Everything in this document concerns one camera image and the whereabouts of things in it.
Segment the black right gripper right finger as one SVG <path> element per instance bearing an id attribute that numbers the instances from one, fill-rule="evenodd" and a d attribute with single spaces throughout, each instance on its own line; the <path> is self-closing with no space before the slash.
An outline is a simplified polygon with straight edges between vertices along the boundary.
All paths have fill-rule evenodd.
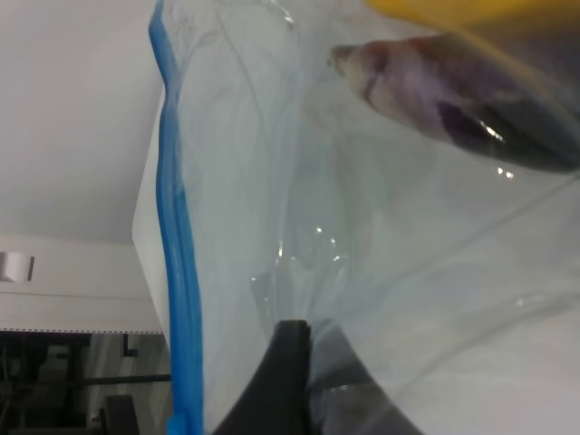
<path id="1" fill-rule="evenodd" d="M 313 434 L 419 434 L 369 374 L 343 329 L 311 325 L 307 401 Z"/>

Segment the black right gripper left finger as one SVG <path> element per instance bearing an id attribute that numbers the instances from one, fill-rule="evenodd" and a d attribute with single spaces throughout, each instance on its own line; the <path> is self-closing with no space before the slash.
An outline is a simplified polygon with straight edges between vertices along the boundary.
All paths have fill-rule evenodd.
<path id="1" fill-rule="evenodd" d="M 216 434 L 308 434 L 306 406 L 310 327 L 304 320 L 278 323 L 266 353 Z"/>

